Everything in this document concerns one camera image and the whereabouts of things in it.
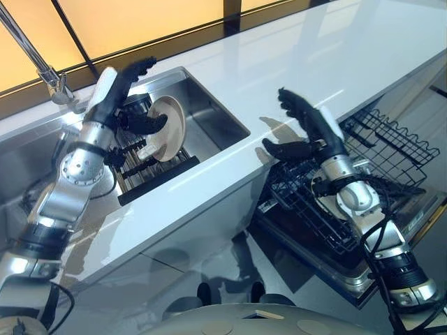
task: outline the stainless steel sink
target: stainless steel sink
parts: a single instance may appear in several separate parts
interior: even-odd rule
[[[139,82],[129,95],[144,93],[148,93],[152,101],[169,95],[180,102],[186,115],[183,150],[190,157],[195,156],[199,163],[249,135],[249,131],[184,68],[174,68]],[[50,159],[61,130],[68,133],[68,145],[78,136],[82,118],[82,114],[67,112],[0,137],[0,248],[7,247],[26,223],[27,206],[22,201],[24,191],[42,179],[31,192],[31,198],[35,200],[55,178],[54,174],[45,176],[52,171]],[[65,152],[64,148],[59,161]],[[108,170],[92,195],[109,190],[112,180],[112,173]],[[79,227],[101,221],[118,209],[117,197],[124,191],[117,186],[106,197],[92,200]]]

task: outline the black wire rack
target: black wire rack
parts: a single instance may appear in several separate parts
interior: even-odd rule
[[[427,175],[422,167],[440,154],[419,140],[408,128],[399,127],[379,110],[361,110],[340,124],[353,160],[369,160],[369,171],[405,186],[419,186]]]
[[[350,157],[367,159],[367,168],[358,171],[378,192],[383,207],[398,209],[405,200],[423,193],[418,188],[427,175],[424,165],[440,154],[407,128],[365,108],[340,124]],[[301,163],[281,162],[272,167],[267,180],[270,195],[285,209],[311,228],[313,233],[335,253],[352,251],[357,240],[349,223],[329,214],[324,204],[315,200],[312,178],[319,166],[314,160]]]

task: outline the silver robotic arm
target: silver robotic arm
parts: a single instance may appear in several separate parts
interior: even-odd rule
[[[265,148],[282,161],[313,158],[320,165],[321,171],[316,173],[318,178],[314,177],[313,187],[321,183],[327,189],[316,192],[314,188],[315,198],[319,202],[322,199],[332,202],[325,208],[351,224],[388,305],[395,331],[405,334],[415,325],[420,325],[416,328],[420,331],[430,323],[427,319],[430,311],[432,320],[436,314],[445,319],[441,324],[447,324],[446,316],[438,313],[445,299],[439,296],[435,282],[419,267],[391,216],[381,207],[376,190],[362,180],[354,168],[337,122],[324,108],[317,110],[285,89],[279,90],[279,100],[287,115],[300,122],[309,142],[273,144],[264,139]]]
[[[80,136],[68,148],[57,179],[42,192],[17,243],[0,261],[0,325],[7,317],[13,325],[28,317],[50,328],[58,296],[50,280],[58,274],[61,255],[87,208],[91,190],[104,175],[104,159],[119,126],[117,109],[131,83],[155,63],[152,57],[120,73],[106,68],[101,74]],[[148,133],[163,128],[166,119],[149,119]]]

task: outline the dishwasher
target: dishwasher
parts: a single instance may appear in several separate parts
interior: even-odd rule
[[[374,103],[340,124],[355,168],[391,204],[397,226],[414,246],[447,206],[447,195],[424,187],[424,166],[440,151],[374,109]],[[331,288],[362,308],[376,292],[347,221],[315,201],[313,161],[279,162],[270,169],[253,224],[265,230]]]

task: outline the white countertop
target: white countertop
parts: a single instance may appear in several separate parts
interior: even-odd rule
[[[278,140],[271,126],[284,123],[304,135],[280,109],[278,88],[326,106],[339,119],[439,56],[446,27],[442,0],[339,0],[160,61],[148,77],[185,67],[251,135],[110,214],[86,238],[92,241],[76,279],[120,264],[265,169],[261,140]],[[90,93],[91,87],[78,92]],[[56,112],[46,103],[4,119],[0,135]],[[286,130],[275,131],[282,142],[292,139]]]

